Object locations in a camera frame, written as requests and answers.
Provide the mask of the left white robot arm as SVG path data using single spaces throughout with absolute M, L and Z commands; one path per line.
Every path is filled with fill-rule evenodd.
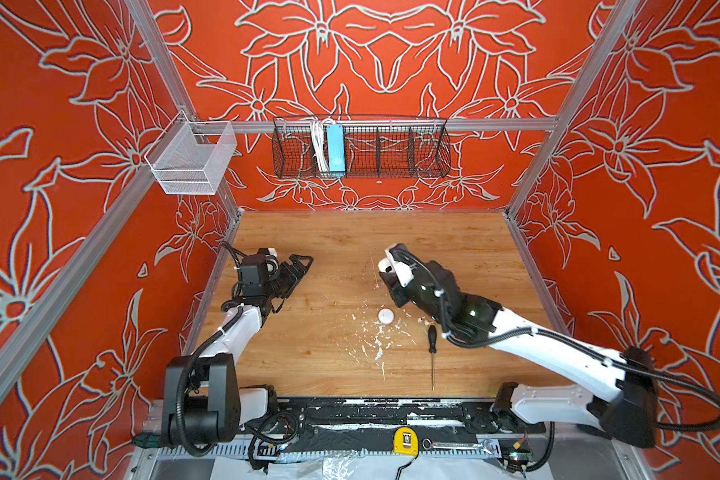
M 201 457 L 232 441 L 246 423 L 274 412 L 269 386 L 242 388 L 237 363 L 266 320 L 278 313 L 308 274 L 314 258 L 293 254 L 281 262 L 272 248 L 245 254 L 224 242 L 238 275 L 225 319 L 190 354 L 173 358 L 165 372 L 160 444 Z

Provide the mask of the white earbud charging case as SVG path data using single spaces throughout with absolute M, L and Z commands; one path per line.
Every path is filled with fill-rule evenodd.
M 395 313 L 388 308 L 382 308 L 377 315 L 378 321 L 382 325 L 390 325 L 395 321 Z

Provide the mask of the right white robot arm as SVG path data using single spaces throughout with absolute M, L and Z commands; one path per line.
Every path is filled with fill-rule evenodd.
M 560 388 L 505 384 L 507 396 L 494 405 L 512 419 L 587 426 L 643 449 L 654 447 L 659 431 L 720 430 L 720 395 L 657 371 L 645 350 L 598 347 L 536 324 L 496 301 L 464 293 L 451 271 L 420 260 L 403 244 L 385 250 L 378 270 L 395 305 L 415 305 L 439 325 L 441 337 L 451 345 L 506 352 L 571 381 Z M 660 421 L 662 383 L 708 400 L 717 407 L 717 416 L 688 424 Z

